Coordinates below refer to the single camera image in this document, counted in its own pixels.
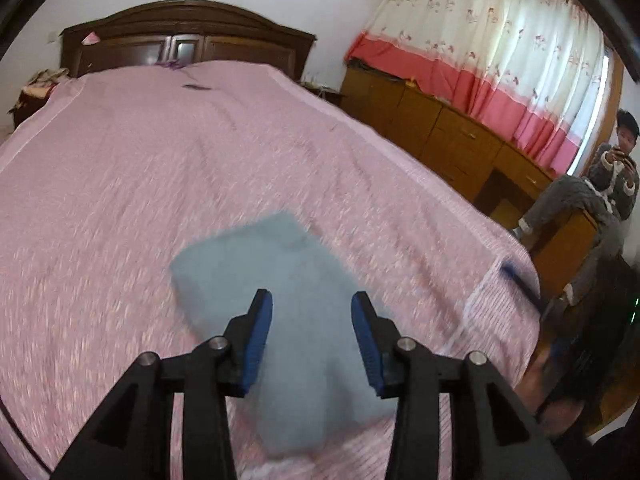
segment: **headboard panel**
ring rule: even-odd
[[[82,45],[95,32],[102,40]],[[168,0],[123,10],[62,32],[60,66],[78,77],[119,66],[211,59],[268,63],[299,80],[316,37],[239,7]]]

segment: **folded cloth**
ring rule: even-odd
[[[351,325],[354,279],[281,212],[186,248],[171,263],[178,305],[201,338],[273,295],[258,381],[239,409],[269,456],[316,449],[396,409],[369,387]]]

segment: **floral curtain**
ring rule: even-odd
[[[413,79],[557,173],[584,136],[604,41],[567,0],[384,0],[347,54]]]

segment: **gray cloth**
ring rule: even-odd
[[[605,167],[602,163],[602,155],[612,148],[611,144],[603,143],[596,150],[591,161],[591,165],[587,170],[587,178],[598,191],[604,191],[609,188],[613,177],[613,170]],[[632,195],[625,193],[624,186],[626,182],[625,171],[620,171],[616,176],[616,181],[612,192],[609,195],[609,201],[612,204],[613,214],[621,220],[626,220],[631,215],[634,205],[636,204],[636,196],[640,187],[640,178],[638,171],[634,172],[635,190]]]
[[[527,230],[535,230],[565,208],[584,209],[598,223],[593,247],[569,284],[570,288],[565,289],[570,303],[575,305],[595,282],[598,260],[603,256],[612,258],[618,254],[622,249],[623,236],[618,217],[609,213],[604,200],[576,176],[563,175],[553,181],[522,219],[526,222]]]
[[[258,288],[271,291],[258,381],[239,403],[268,455],[316,449],[395,411],[367,382],[351,325],[354,279],[290,214],[188,247],[171,272],[178,305],[203,339],[244,314]]]

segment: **black cable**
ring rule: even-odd
[[[18,428],[18,425],[15,423],[14,418],[11,416],[11,413],[9,413],[9,410],[4,405],[4,402],[2,401],[2,397],[0,397],[0,412],[2,412],[5,420],[9,423],[9,426],[11,427],[11,429],[14,430],[15,435],[20,439],[20,442],[31,454],[31,456],[33,456],[35,461],[40,465],[41,468],[44,469],[44,471],[46,471],[48,475],[51,475],[52,473],[51,468],[44,463],[44,460],[40,458],[40,455],[36,452],[35,449],[33,449],[33,446],[29,444],[29,441],[27,440],[27,438],[20,431],[20,428]]]

